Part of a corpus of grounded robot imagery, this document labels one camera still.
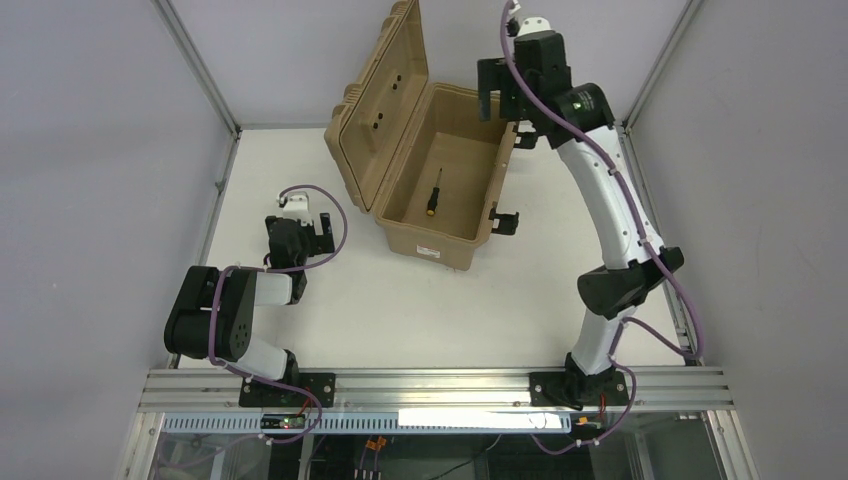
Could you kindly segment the black yellow screwdriver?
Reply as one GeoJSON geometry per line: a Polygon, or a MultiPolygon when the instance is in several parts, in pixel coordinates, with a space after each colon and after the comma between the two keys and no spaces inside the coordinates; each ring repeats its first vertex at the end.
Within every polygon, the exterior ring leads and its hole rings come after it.
{"type": "Polygon", "coordinates": [[[434,182],[434,186],[431,190],[430,197],[427,201],[426,215],[430,216],[430,217],[432,217],[436,214],[436,211],[437,211],[437,208],[438,208],[442,174],[443,174],[443,169],[440,168],[438,173],[437,173],[436,180],[434,182]]]}

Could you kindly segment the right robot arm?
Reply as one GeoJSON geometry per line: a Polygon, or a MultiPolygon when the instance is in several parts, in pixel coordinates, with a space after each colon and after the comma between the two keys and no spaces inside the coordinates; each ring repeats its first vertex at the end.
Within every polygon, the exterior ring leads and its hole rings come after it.
{"type": "Polygon", "coordinates": [[[507,30],[503,40],[513,45],[511,54],[477,63],[480,118],[491,118],[490,95],[497,91],[500,118],[533,127],[519,147],[534,147],[540,136],[548,140],[575,180],[601,245],[602,265],[577,280],[586,312],[564,372],[539,385],[550,404],[580,410],[614,388],[610,357],[623,320],[684,257],[665,246],[634,196],[603,90],[573,85],[563,36],[535,18],[507,30]]]}

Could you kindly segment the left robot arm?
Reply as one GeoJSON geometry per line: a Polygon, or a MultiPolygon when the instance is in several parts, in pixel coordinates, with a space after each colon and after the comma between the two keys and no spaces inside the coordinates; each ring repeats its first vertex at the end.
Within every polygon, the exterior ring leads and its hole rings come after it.
{"type": "Polygon", "coordinates": [[[295,305],[307,287],[304,271],[315,256],[336,250],[331,217],[312,222],[268,216],[268,271],[211,266],[188,269],[166,321],[163,341],[172,354],[207,359],[210,354],[253,377],[301,384],[296,356],[253,335],[255,309],[295,305]]]}

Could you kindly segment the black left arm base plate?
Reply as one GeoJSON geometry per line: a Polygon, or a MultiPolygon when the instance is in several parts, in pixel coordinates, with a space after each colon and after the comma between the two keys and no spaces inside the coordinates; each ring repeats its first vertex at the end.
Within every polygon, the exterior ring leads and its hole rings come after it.
{"type": "MultiPolygon", "coordinates": [[[[297,375],[294,387],[312,393],[324,408],[334,405],[336,375],[332,372],[305,372],[297,375]]],[[[242,382],[238,405],[242,408],[300,408],[309,398],[301,393],[265,383],[242,382]]]]}

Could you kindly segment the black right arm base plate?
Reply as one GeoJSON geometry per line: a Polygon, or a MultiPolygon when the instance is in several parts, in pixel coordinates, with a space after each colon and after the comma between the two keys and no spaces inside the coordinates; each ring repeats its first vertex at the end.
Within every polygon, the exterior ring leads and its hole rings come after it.
{"type": "Polygon", "coordinates": [[[624,406],[629,399],[625,376],[615,369],[597,375],[584,375],[580,370],[531,372],[528,377],[531,405],[534,407],[567,407],[583,410],[607,406],[624,406]]]}

